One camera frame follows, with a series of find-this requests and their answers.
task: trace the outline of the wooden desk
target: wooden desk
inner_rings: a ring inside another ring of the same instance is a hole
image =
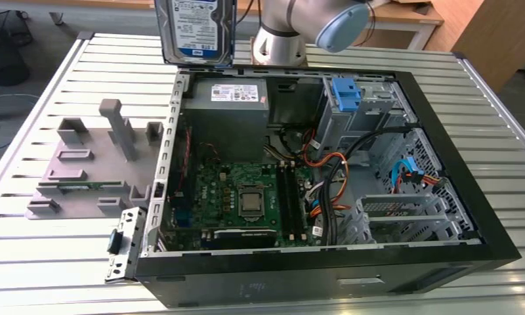
[[[239,0],[239,14],[246,13],[251,0]],[[444,22],[435,9],[428,15],[416,13],[414,5],[388,3],[376,9],[376,30],[415,32],[408,49],[422,50],[428,42],[435,27]],[[48,12],[100,12],[111,14],[148,15],[154,14],[155,0],[0,0],[0,9],[30,10],[42,9]],[[246,23],[258,23],[259,5],[254,2]]]

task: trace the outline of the power supply label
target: power supply label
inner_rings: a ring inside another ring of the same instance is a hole
[[[259,102],[259,87],[256,85],[214,85],[211,100],[214,102]]]
[[[219,25],[212,20],[215,0],[174,1],[174,28],[178,47],[184,54],[212,57],[219,52]]]

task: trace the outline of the metal table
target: metal table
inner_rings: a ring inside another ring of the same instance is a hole
[[[0,161],[0,312],[88,314],[166,311],[140,284],[104,285],[106,246],[119,219],[24,218],[55,151],[63,117],[107,127],[103,98],[119,98],[135,127],[163,120],[178,71],[163,64],[159,37],[96,34],[79,39]],[[239,63],[250,45],[238,44]],[[467,60],[444,52],[308,48],[310,66],[415,73],[435,111],[523,259],[424,295],[199,309],[222,314],[525,314],[525,132]]]

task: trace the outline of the gray floor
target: gray floor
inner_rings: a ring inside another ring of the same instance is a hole
[[[30,11],[28,25],[35,42],[22,49],[28,63],[31,79],[16,87],[0,87],[0,94],[27,93],[40,95],[63,58],[72,46],[76,35],[82,31],[103,33],[126,33],[138,35],[158,35],[158,25],[154,18],[132,16],[106,16],[94,14],[67,13],[66,25],[56,26],[46,12]],[[525,80],[516,75],[506,86],[502,100],[525,128]],[[8,143],[32,109],[32,99],[0,99],[0,146]]]

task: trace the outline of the hard drive label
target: hard drive label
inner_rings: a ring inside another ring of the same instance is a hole
[[[180,0],[174,3],[178,47],[190,56],[212,57],[219,50],[219,25],[211,16],[218,2]]]

